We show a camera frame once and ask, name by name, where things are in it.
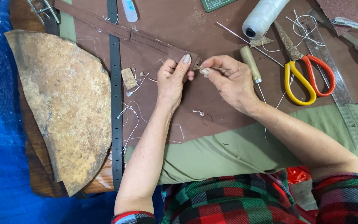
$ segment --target scissor handle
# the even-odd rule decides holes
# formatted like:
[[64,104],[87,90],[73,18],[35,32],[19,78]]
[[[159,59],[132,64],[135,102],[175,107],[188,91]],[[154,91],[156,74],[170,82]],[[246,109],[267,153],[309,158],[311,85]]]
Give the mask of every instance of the scissor handle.
[[[334,89],[336,86],[335,75],[334,75],[334,72],[332,71],[332,69],[324,61],[320,60],[319,58],[314,57],[311,54],[307,54],[307,55],[303,56],[302,61],[304,61],[306,64],[307,73],[309,73],[309,83],[311,84],[314,91],[316,92],[316,95],[320,96],[320,97],[325,97],[325,96],[331,95],[331,93],[334,92]],[[311,66],[310,61],[320,65],[327,72],[330,84],[329,84],[329,89],[326,93],[321,93],[319,91],[319,89],[317,88],[316,77],[314,76],[313,68]]]
[[[294,94],[291,91],[290,88],[290,71],[294,73],[294,75],[301,81],[301,83],[306,87],[306,89],[310,93],[310,100],[307,102],[300,101],[299,99],[296,99]],[[288,64],[285,64],[284,66],[284,85],[285,90],[287,91],[288,97],[296,104],[299,104],[301,106],[308,106],[316,101],[316,92],[314,91],[313,87],[310,85],[310,83],[303,77],[303,75],[296,69],[295,67],[295,61],[290,61]]]

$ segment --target plaid shirt sleeve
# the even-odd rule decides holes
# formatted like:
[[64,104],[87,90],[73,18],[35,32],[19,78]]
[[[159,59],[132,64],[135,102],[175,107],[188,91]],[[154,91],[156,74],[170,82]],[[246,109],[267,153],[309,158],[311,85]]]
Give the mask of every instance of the plaid shirt sleeve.
[[358,223],[358,173],[339,173],[313,182],[317,222]]
[[150,212],[126,212],[112,218],[111,224],[156,224],[156,219]]

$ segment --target fingernail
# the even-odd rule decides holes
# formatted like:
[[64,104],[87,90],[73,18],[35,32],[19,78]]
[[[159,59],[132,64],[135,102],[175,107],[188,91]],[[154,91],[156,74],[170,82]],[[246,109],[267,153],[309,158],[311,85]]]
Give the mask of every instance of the fingernail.
[[190,62],[190,55],[185,55],[185,58],[183,58],[183,63],[188,64]]
[[203,74],[205,78],[208,78],[209,71],[207,69],[202,69],[201,74]]

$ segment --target hand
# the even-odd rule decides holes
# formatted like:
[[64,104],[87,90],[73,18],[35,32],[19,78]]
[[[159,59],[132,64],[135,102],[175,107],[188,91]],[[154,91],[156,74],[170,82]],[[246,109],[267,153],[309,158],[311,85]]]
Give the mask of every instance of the hand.
[[176,64],[167,59],[157,73],[158,97],[157,106],[170,109],[173,113],[182,99],[183,84],[194,79],[194,71],[189,71],[190,55],[185,55]]
[[[261,100],[253,89],[251,69],[248,65],[227,55],[208,58],[202,65],[206,69],[203,69],[201,74],[209,78],[227,103],[246,115],[256,110]],[[222,68],[224,74],[212,67]]]

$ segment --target metal buckle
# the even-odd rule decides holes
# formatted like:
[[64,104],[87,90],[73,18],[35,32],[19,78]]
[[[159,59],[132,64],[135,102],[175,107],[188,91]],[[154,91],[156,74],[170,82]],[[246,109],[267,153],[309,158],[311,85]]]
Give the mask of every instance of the metal buckle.
[[[42,9],[37,11],[37,9],[34,7],[34,5],[32,3],[33,1],[37,1],[38,3],[41,3],[41,4],[42,4],[42,2],[44,2],[43,5],[42,5]],[[42,17],[40,16],[40,13],[43,13],[45,16],[47,16],[50,19],[50,16],[47,14],[48,10],[49,10],[49,13],[51,13],[53,15],[53,17],[55,18],[56,22],[60,23],[59,19],[56,16],[56,13],[53,11],[51,5],[48,3],[47,0],[27,0],[27,2],[31,6],[31,8],[35,12],[35,14],[37,14],[39,20],[41,20],[43,25],[45,25],[45,24],[44,24],[44,21],[42,20]]]

